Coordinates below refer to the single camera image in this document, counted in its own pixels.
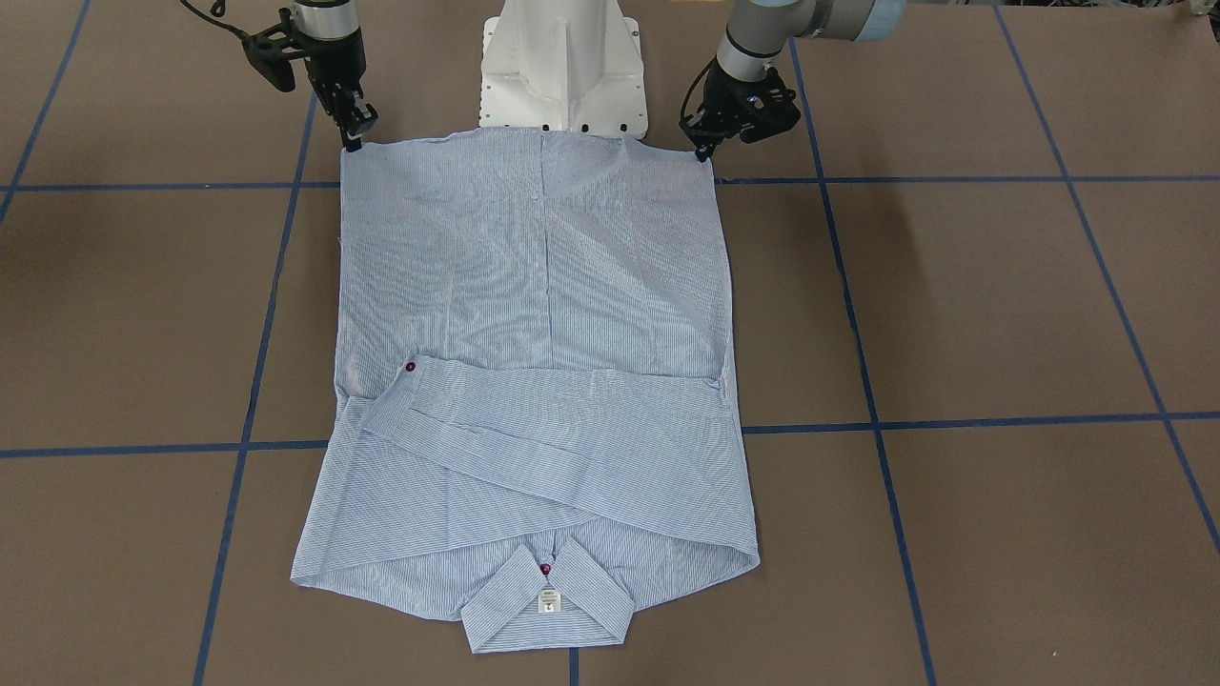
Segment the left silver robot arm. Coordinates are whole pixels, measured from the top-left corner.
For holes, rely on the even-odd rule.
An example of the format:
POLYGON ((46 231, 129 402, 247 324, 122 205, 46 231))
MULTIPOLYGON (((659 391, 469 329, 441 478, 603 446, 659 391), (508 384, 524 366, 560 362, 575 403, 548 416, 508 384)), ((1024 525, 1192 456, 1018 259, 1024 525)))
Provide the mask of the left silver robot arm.
POLYGON ((904 1, 737 1, 719 50, 680 109, 695 157, 706 162, 723 142, 762 142, 802 121, 797 94, 773 65, 789 40, 884 40, 905 9, 904 1))

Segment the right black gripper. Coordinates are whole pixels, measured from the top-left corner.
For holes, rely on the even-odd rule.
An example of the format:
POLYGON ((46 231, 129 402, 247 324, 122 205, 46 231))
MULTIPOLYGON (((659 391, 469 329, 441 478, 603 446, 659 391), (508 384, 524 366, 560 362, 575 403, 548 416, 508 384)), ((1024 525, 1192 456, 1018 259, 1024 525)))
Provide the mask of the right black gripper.
POLYGON ((343 149, 360 151, 362 135, 377 122, 376 107, 364 100, 361 79, 366 72, 364 35, 321 40, 305 35, 307 77, 318 104, 333 112, 343 149))

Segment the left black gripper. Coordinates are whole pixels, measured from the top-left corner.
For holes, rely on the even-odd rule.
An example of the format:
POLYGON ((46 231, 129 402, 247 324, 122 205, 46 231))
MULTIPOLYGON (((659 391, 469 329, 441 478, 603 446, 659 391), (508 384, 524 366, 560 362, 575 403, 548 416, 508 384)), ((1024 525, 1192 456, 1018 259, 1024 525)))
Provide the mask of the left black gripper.
POLYGON ((680 129, 694 144, 699 162, 710 160, 734 135, 752 144, 793 131, 799 121, 795 92, 776 67, 762 70, 760 81, 741 81, 722 67, 704 67, 680 109, 680 129))

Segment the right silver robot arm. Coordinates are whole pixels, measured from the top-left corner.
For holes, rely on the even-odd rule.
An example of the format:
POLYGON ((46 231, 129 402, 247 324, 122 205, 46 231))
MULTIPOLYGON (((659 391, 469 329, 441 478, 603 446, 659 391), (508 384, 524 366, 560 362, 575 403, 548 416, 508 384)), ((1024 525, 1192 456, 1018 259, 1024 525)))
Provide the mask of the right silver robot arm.
POLYGON ((292 21, 318 104, 336 122, 344 150, 360 151, 378 114, 362 87, 367 62, 356 2, 294 1, 292 21))

